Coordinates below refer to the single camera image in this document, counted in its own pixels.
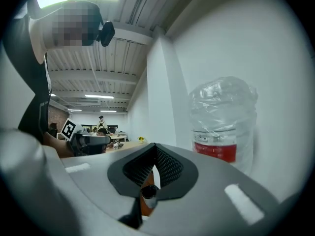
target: mesh gripper pad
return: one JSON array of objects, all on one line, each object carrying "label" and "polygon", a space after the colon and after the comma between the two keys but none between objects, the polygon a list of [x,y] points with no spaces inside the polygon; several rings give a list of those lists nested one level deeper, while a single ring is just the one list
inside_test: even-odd
[{"label": "mesh gripper pad", "polygon": [[198,170],[191,161],[154,143],[114,162],[107,176],[121,195],[138,198],[140,187],[154,165],[160,176],[158,200],[180,198],[197,181]]}]

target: brick wall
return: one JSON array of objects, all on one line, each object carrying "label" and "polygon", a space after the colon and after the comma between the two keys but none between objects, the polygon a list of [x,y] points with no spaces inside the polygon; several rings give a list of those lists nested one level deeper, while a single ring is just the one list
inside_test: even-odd
[{"label": "brick wall", "polygon": [[51,123],[57,123],[58,133],[61,132],[65,121],[67,120],[69,114],[58,108],[48,106],[48,125]]}]

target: plastic wrap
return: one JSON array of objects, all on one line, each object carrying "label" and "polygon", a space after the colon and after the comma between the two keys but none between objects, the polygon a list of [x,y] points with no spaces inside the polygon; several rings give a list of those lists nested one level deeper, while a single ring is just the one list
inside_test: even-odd
[{"label": "plastic wrap", "polygon": [[189,94],[192,149],[220,158],[245,174],[253,159],[256,89],[236,77],[222,77]]}]

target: white slot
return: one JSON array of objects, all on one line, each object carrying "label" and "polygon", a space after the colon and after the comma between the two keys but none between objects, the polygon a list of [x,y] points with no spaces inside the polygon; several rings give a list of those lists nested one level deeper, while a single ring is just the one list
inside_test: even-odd
[{"label": "white slot", "polygon": [[73,172],[77,172],[77,171],[84,171],[89,169],[91,166],[88,163],[83,163],[83,164],[79,164],[79,165],[75,165],[75,166],[71,166],[71,167],[67,167],[65,169],[65,171],[67,171],[68,173],[73,173]]},{"label": "white slot", "polygon": [[253,225],[264,218],[264,213],[250,200],[250,198],[236,184],[224,189],[236,209],[248,225]]}]

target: person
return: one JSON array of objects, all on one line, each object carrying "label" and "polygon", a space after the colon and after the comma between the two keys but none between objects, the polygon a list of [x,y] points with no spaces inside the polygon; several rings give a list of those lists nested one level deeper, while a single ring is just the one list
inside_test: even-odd
[{"label": "person", "polygon": [[[110,133],[108,133],[106,128],[100,128],[97,131],[97,136],[109,136],[109,135],[110,135]],[[114,141],[112,140],[111,137],[109,137],[109,139],[110,139],[110,143],[106,147],[107,148],[112,148],[114,146]]]},{"label": "person", "polygon": [[99,117],[99,123],[97,124],[97,130],[101,129],[101,128],[106,128],[107,129],[107,125],[104,121],[104,116],[100,116]]},{"label": "person", "polygon": [[93,136],[97,136],[97,128],[96,128],[96,127],[93,129],[92,135],[93,135]]},{"label": "person", "polygon": [[108,133],[108,131],[107,131],[107,129],[106,128],[100,128],[98,131],[97,131],[97,135],[98,136],[106,136],[106,135],[108,135],[109,133]]},{"label": "person", "polygon": [[48,133],[55,138],[57,137],[57,133],[58,133],[57,123],[53,122],[53,123],[49,124]]},{"label": "person", "polygon": [[9,83],[4,85],[10,93],[5,92],[1,98],[14,100],[1,112],[2,128],[18,128],[33,135],[43,145],[55,148],[59,157],[73,156],[69,142],[48,133],[52,89],[45,54],[65,46],[93,44],[100,23],[103,21],[96,4],[74,0],[62,3],[59,9],[39,19],[27,14],[12,20],[1,42],[0,58],[6,63],[0,76],[14,81],[19,91],[10,90]]},{"label": "person", "polygon": [[115,134],[115,133],[117,133],[117,127],[109,127],[108,131]]}]

